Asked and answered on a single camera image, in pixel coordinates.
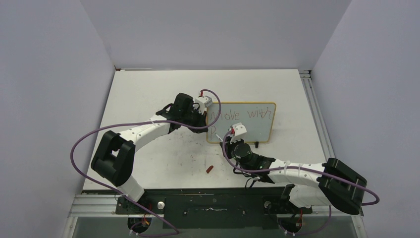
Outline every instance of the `white wall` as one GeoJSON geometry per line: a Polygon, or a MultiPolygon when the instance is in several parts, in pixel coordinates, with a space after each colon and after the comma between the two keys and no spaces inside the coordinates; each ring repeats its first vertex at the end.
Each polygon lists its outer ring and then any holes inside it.
{"type": "Polygon", "coordinates": [[[81,0],[117,67],[312,69],[351,0],[81,0]]]}
{"type": "Polygon", "coordinates": [[[0,237],[61,237],[113,66],[78,0],[2,1],[0,32],[0,237]]]}
{"type": "Polygon", "coordinates": [[[364,207],[371,238],[420,237],[419,9],[353,0],[312,73],[336,157],[382,199],[364,207]]]}

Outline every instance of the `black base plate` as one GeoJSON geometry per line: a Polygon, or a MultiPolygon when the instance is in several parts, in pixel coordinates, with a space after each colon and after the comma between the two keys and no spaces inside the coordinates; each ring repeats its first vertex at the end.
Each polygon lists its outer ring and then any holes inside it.
{"type": "MultiPolygon", "coordinates": [[[[295,214],[300,209],[289,201],[281,200],[284,187],[219,189],[150,189],[143,195],[142,205],[152,205],[152,210],[164,214],[165,219],[181,229],[222,229],[262,227],[278,229],[278,224],[268,216],[264,203],[272,203],[270,214],[295,214]],[[157,203],[165,208],[159,210],[157,203]]],[[[123,197],[118,200],[116,214],[144,214],[144,211],[123,197]]],[[[305,214],[312,209],[303,209],[305,214]]]]}

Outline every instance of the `table surface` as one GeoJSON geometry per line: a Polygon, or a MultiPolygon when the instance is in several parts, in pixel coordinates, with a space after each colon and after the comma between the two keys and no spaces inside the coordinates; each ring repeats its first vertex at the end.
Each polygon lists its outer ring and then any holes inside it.
{"type": "MultiPolygon", "coordinates": [[[[141,122],[172,103],[180,92],[196,97],[213,90],[222,102],[275,102],[273,131],[254,153],[297,163],[325,162],[306,94],[296,69],[118,71],[115,73],[101,127],[141,122]]],[[[115,132],[129,127],[113,128],[115,132]]],[[[98,133],[95,149],[104,132],[98,133]]],[[[88,175],[111,185],[90,167],[88,175]]],[[[132,175],[145,189],[243,187],[217,144],[206,134],[186,128],[161,136],[135,155],[132,175]],[[206,169],[213,165],[207,174],[206,169]]],[[[254,186],[282,186],[257,182],[254,186]]],[[[85,180],[84,190],[106,189],[85,180]]]]}

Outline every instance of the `whiteboard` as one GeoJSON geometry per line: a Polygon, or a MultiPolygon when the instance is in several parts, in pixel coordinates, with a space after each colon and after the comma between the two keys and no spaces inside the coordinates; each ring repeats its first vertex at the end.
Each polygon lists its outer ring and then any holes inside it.
{"type": "MultiPolygon", "coordinates": [[[[216,136],[223,137],[228,129],[236,123],[242,123],[247,129],[245,142],[268,142],[274,122],[276,103],[269,102],[237,102],[222,103],[222,110],[217,122],[207,132],[207,142],[219,143],[216,136]]],[[[207,123],[217,116],[219,105],[212,104],[207,109],[207,123]]]]}

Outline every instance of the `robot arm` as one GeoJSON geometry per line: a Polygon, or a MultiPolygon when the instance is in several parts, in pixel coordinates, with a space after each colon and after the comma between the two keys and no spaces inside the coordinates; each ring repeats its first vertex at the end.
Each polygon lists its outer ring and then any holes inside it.
{"type": "MultiPolygon", "coordinates": [[[[208,96],[199,96],[193,100],[191,96],[179,93],[174,103],[156,112],[149,121],[169,120],[191,126],[205,126],[206,108],[211,104],[212,99],[208,96]]],[[[145,191],[131,176],[134,154],[147,143],[170,134],[179,127],[180,125],[174,123],[157,122],[136,126],[120,133],[107,131],[98,145],[91,168],[123,194],[138,201],[145,191]]],[[[207,132],[207,129],[190,130],[194,133],[207,132]]]]}
{"type": "Polygon", "coordinates": [[[234,124],[230,131],[232,133],[231,137],[227,137],[225,141],[228,159],[235,159],[244,170],[254,171],[250,173],[250,176],[258,181],[294,184],[289,186],[291,189],[286,189],[286,193],[283,195],[288,197],[289,201],[296,207],[333,205],[342,212],[352,215],[359,214],[364,191],[315,173],[328,173],[366,187],[366,179],[338,159],[329,158],[327,163],[299,164],[265,157],[253,153],[250,146],[244,142],[243,138],[246,134],[244,125],[241,123],[234,124]],[[267,171],[267,169],[279,167],[284,167],[284,169],[267,171]]]}

